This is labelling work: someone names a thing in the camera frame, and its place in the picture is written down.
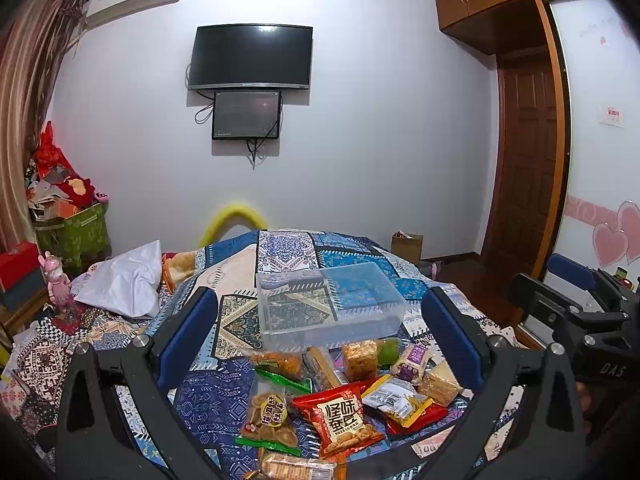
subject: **wall-mounted tv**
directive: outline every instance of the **wall-mounted tv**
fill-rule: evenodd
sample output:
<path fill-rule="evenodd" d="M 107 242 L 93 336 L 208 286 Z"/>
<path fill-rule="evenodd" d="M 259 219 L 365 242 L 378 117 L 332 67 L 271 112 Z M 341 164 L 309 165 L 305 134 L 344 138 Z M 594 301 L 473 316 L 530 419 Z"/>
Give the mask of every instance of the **wall-mounted tv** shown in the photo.
<path fill-rule="evenodd" d="M 313 28 L 295 25 L 198 27 L 189 90 L 309 88 Z"/>

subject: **heart decal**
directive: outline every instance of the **heart decal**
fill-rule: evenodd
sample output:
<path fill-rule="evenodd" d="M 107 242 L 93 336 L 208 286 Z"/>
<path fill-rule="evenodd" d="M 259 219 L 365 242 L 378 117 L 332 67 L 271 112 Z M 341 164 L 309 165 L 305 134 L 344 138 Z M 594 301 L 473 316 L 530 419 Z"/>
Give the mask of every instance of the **heart decal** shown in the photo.
<path fill-rule="evenodd" d="M 593 248 L 600 267 L 609 267 L 625 256 L 629 240 L 624 231 L 613 232 L 608 224 L 602 223 L 593 229 Z"/>
<path fill-rule="evenodd" d="M 620 204 L 620 208 L 618 208 L 618 229 L 626 234 L 628 241 L 626 259 L 631 263 L 640 258 L 640 209 L 633 202 Z"/>

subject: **green storage basket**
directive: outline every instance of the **green storage basket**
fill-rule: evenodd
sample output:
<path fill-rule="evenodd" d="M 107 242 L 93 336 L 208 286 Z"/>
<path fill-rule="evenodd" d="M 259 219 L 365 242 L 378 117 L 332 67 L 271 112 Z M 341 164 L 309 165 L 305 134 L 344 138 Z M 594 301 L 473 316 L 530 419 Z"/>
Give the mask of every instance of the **green storage basket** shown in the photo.
<path fill-rule="evenodd" d="M 106 204 L 96 204 L 69 218 L 34 221 L 40 249 L 58 256 L 69 277 L 111 256 L 106 209 Z"/>

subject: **bed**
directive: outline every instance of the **bed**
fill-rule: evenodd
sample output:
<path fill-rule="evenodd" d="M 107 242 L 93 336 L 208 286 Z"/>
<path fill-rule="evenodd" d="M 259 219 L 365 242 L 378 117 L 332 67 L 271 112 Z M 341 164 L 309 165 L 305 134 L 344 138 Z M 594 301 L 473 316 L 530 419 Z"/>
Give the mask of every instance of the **bed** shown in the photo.
<path fill-rule="evenodd" d="M 163 257 L 163 279 L 159 289 L 160 311 L 152 320 L 127 320 L 79 303 L 68 309 L 65 319 L 44 320 L 39 327 L 23 335 L 14 348 L 2 376 L 0 399 L 38 455 L 54 468 L 55 449 L 41 449 L 35 437 L 42 427 L 56 422 L 66 368 L 76 345 L 89 342 L 97 351 L 102 351 L 122 348 L 143 333 L 152 336 L 167 317 L 181 309 L 199 286 L 207 286 L 218 295 L 218 320 L 201 346 L 184 383 L 169 393 L 169 399 L 185 426 L 211 459 L 230 478 L 241 479 L 255 469 L 257 460 L 255 448 L 237 446 L 235 443 L 254 378 L 251 366 L 238 349 L 262 347 L 255 273 L 290 272 L 364 262 L 375 263 L 408 301 L 409 310 L 396 336 L 404 344 L 415 342 L 433 350 L 434 357 L 430 365 L 441 361 L 442 354 L 422 320 L 419 306 L 422 295 L 432 286 L 442 287 L 457 308 L 473 317 L 488 335 L 500 333 L 512 344 L 518 344 L 512 329 L 501 330 L 475 309 L 454 285 L 426 278 L 414 265 L 385 251 L 368 238 L 332 232 L 260 230 L 197 251 L 166 254 Z M 73 294 L 82 289 L 95 268 L 93 266 L 85 275 L 74 280 Z M 309 302 L 305 309 L 296 314 L 315 316 L 318 312 Z M 340 366 L 340 355 L 337 354 L 335 358 Z M 164 465 L 128 389 L 118 386 L 117 390 L 141 453 L 149 460 Z M 500 452 L 521 396 L 521 388 L 512 388 L 496 422 L 495 433 L 478 457 L 478 465 L 492 460 Z M 348 460 L 360 460 L 390 448 L 410 446 L 426 462 L 463 415 L 471 398 L 472 393 L 465 390 L 450 405 L 449 412 L 442 420 L 405 438 L 393 441 L 386 438 L 351 455 Z M 380 421 L 372 418 L 370 422 L 384 433 L 384 425 Z M 303 456 L 316 458 L 319 441 L 315 430 L 301 418 L 295 417 L 293 423 Z M 417 466 L 404 472 L 404 478 L 411 478 L 419 469 L 420 466 Z M 401 479 L 403 476 L 401 474 L 395 478 Z"/>

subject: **white pillow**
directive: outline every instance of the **white pillow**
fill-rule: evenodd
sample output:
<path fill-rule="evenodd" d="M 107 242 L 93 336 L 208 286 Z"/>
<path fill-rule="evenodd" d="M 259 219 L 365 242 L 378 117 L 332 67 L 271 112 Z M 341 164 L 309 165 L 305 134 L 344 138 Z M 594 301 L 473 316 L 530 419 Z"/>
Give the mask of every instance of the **white pillow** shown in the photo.
<path fill-rule="evenodd" d="M 76 301 L 126 317 L 155 316 L 161 277 L 162 254 L 156 240 L 100 264 Z"/>

